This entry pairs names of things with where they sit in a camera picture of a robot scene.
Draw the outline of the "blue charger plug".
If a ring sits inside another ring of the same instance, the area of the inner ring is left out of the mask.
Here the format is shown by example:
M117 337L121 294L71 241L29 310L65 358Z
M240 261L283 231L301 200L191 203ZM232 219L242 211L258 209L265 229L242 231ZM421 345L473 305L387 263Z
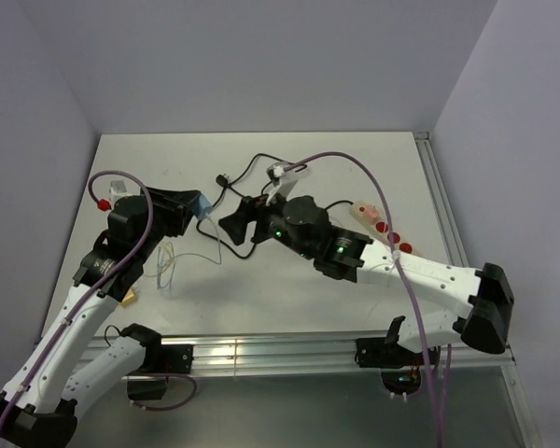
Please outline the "blue charger plug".
M212 209L213 206L209 200L203 194L200 194L193 205L193 214L199 221L202 221L209 217Z

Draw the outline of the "pink charger plug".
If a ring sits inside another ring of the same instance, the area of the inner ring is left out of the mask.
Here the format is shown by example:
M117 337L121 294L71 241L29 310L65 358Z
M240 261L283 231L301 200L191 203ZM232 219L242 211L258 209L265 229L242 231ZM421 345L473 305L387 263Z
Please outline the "pink charger plug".
M383 215L379 208L373 205L366 205L359 208L360 217L365 225L374 227L378 222L383 221Z

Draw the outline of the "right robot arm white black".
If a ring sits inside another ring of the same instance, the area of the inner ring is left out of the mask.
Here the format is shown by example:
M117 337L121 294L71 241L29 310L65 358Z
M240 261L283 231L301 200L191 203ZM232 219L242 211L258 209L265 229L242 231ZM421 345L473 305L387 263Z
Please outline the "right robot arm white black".
M507 349L514 297L496 264L477 270L393 251L366 234L333 225L310 196L274 203L266 196L245 197L218 224L235 245L245 241L253 224L252 243L273 239L334 280L404 287L439 306L421 324L397 316L385 336L357 341L355 360L362 368L400 369L424 359L434 363L438 347L458 342L490 355Z

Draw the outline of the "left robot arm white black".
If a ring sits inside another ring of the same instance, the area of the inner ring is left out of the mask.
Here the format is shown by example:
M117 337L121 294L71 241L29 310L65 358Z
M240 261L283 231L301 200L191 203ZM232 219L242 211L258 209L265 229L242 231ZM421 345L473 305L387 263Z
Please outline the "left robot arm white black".
M61 311L17 374L0 390L0 440L19 447L64 447L82 416L122 377L153 372L161 335L131 324L101 355L77 364L94 334L119 307L165 237L203 216L198 190L146 189L98 202L107 227L80 262Z

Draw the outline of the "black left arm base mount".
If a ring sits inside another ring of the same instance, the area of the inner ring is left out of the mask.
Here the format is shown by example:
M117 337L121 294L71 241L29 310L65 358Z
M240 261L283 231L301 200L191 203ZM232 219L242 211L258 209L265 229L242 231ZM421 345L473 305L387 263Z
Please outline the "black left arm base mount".
M198 386L189 375L193 361L194 346L191 344L166 344L162 347L155 364L146 370L133 372L126 384L127 398L132 406L151 412L178 409L188 404L196 395ZM189 383L189 393L175 404L154 405L161 402L172 390L173 380Z

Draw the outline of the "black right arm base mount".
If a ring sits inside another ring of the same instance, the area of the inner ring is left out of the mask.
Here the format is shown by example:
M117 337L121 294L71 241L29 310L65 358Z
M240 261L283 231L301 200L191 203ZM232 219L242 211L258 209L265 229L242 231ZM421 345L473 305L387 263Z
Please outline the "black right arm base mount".
M421 353L388 344L384 337L359 338L354 361L361 369L380 372L382 385L391 399L406 401L420 392L424 363Z

